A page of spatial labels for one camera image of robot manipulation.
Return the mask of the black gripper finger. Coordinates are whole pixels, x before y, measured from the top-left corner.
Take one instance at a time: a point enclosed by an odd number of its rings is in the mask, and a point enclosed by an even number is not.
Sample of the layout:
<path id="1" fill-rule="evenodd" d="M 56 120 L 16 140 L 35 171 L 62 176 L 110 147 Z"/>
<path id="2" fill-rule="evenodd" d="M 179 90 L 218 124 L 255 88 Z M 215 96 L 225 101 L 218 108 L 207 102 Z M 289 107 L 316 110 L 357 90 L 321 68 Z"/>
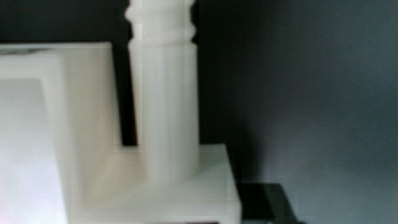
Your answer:
<path id="1" fill-rule="evenodd" d="M 282 186 L 239 183 L 241 224 L 305 224 L 294 215 Z"/>

